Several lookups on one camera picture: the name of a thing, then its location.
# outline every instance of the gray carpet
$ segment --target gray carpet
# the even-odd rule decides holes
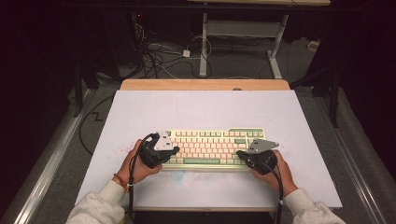
[[[273,78],[270,67],[266,63],[268,60],[266,60],[265,51],[263,50],[270,49],[272,47],[271,44],[271,40],[265,39],[258,46],[238,45],[238,48],[241,49],[234,49],[232,52],[230,52],[230,47],[213,49],[212,55],[209,56],[212,69],[210,78]],[[282,76],[288,82],[295,81],[304,76],[314,56],[314,53],[306,50],[307,44],[308,41],[305,39],[295,41],[291,45],[282,43],[276,59]],[[226,46],[226,43],[214,42],[213,45]],[[172,43],[168,43],[167,46],[176,49],[178,52],[184,49]],[[168,61],[176,58],[176,56],[169,54],[162,54],[162,56]],[[198,74],[198,61],[183,61],[192,62],[194,74]],[[127,65],[121,65],[120,70],[123,74],[127,74],[132,69],[128,68]],[[188,63],[175,64],[166,68],[166,70],[167,72],[164,70],[160,71],[157,74],[158,78],[193,78],[191,66]],[[144,76],[145,74],[141,72],[134,78]],[[151,71],[148,73],[148,76],[155,76],[155,74]],[[89,110],[107,97],[112,96],[119,85],[112,81],[102,80],[101,87],[94,94]],[[326,105],[328,99],[314,98],[310,92],[310,88],[298,88],[296,92],[309,127],[317,141],[319,150],[344,206],[341,209],[335,210],[334,213],[346,223],[392,223],[396,218],[394,213],[396,211],[394,203],[396,200],[395,182],[375,154],[370,141],[359,125],[359,121],[356,120],[353,111],[350,110],[347,98],[342,90],[340,90],[339,110],[337,114],[339,128],[336,129],[336,132],[342,136],[343,143],[345,143],[348,152],[354,159],[354,162],[356,162],[354,165],[360,171],[360,178],[369,187],[375,199],[376,207],[378,207],[384,220],[375,221],[370,207],[367,207],[367,204],[362,202],[359,181],[358,183],[355,181],[350,164],[343,158],[339,140],[334,137],[335,129],[329,125],[327,116],[323,114],[323,105]],[[104,101],[92,111],[94,113],[88,114],[87,119],[81,126],[81,137],[90,152],[94,151],[110,106],[111,100]],[[25,187],[20,190],[19,196],[8,209],[2,223],[14,222],[32,189],[32,185],[38,179],[40,172],[49,159],[50,153],[50,149],[43,153],[35,169],[28,177]],[[31,223],[65,223],[68,214],[74,206],[90,160],[91,155],[83,147],[78,133],[76,133]],[[283,223],[291,223],[291,214],[287,208],[283,213],[283,220]]]

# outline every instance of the spacebar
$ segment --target spacebar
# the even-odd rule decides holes
[[[184,164],[220,164],[219,159],[184,159]]]

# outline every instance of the hand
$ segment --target hand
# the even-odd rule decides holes
[[[125,183],[129,183],[129,173],[131,169],[130,165],[132,165],[131,160],[134,157],[134,154],[139,148],[141,142],[142,142],[141,139],[137,140],[137,142],[134,144],[134,149],[132,149],[128,153],[128,155],[126,156],[125,160],[122,163],[120,170],[117,172],[117,175],[119,175]],[[140,157],[138,156],[136,158],[136,164],[134,165],[134,184],[144,180],[148,175],[158,174],[162,168],[163,168],[162,165],[158,165],[150,169],[140,160]],[[113,180],[116,183],[119,183],[119,180],[117,178],[113,178]]]
[[[280,155],[280,152],[278,150],[274,149],[273,151],[277,158],[277,168],[275,168],[274,170],[277,175],[279,175],[280,172],[279,177],[282,177],[283,196],[287,196],[288,194],[295,191],[298,187],[293,182],[288,163],[283,160],[282,155]],[[259,172],[253,169],[250,169],[250,171],[257,179],[267,182],[271,189],[279,191],[279,185],[274,174],[268,173],[266,175],[261,175]]]

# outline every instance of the dark background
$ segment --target dark background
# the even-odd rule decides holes
[[[332,5],[363,6],[368,10],[358,16],[337,14],[332,22],[329,15],[291,15],[284,38],[321,39],[307,76],[325,66],[339,71],[340,85],[352,109],[376,152],[395,176],[392,150],[396,148],[396,34],[392,29],[396,16],[390,11],[394,4],[390,0],[348,0],[332,1]],[[201,17],[194,14],[144,16],[153,29],[160,31],[163,24],[179,22],[183,29],[163,29],[163,34],[178,36],[181,41],[188,41],[202,25]],[[251,15],[246,19],[273,17],[278,16]],[[112,34],[118,32],[130,34],[124,29],[128,24],[122,17],[114,18],[111,13],[90,12],[83,16],[68,13],[49,0],[2,1],[0,26],[1,217],[70,105],[66,96],[74,85],[76,64],[80,63],[82,77],[94,88],[97,81],[93,73],[100,71],[117,77],[118,63],[134,59],[134,46],[129,41],[111,40]],[[129,49],[131,54],[119,55],[125,52],[120,48]],[[331,77],[332,74],[325,74],[308,84],[326,87],[332,84]]]

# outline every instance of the desk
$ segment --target desk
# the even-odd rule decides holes
[[[342,207],[298,99],[281,83],[287,84],[284,80],[125,80],[77,202],[89,191],[100,190],[120,168],[135,140],[149,133],[254,126],[263,127],[269,140],[279,142],[296,184],[304,186],[313,200],[330,208]],[[203,86],[210,91],[202,91]],[[195,91],[185,91],[188,87]],[[229,91],[235,87],[246,90]],[[277,194],[250,172],[161,171],[134,190],[136,211],[274,211],[277,205]],[[125,196],[123,205],[127,204]]]
[[[288,6],[328,6],[330,0],[190,0],[193,2],[222,3],[222,4],[262,4],[262,5],[288,5]],[[207,36],[208,35],[233,35],[274,37],[275,44],[272,50],[267,51],[269,64],[274,78],[282,78],[276,62],[276,53],[282,40],[289,15],[283,15],[281,22],[255,22],[255,21],[210,21],[204,13],[202,31],[202,53],[200,61],[200,77],[206,77],[207,61]]]

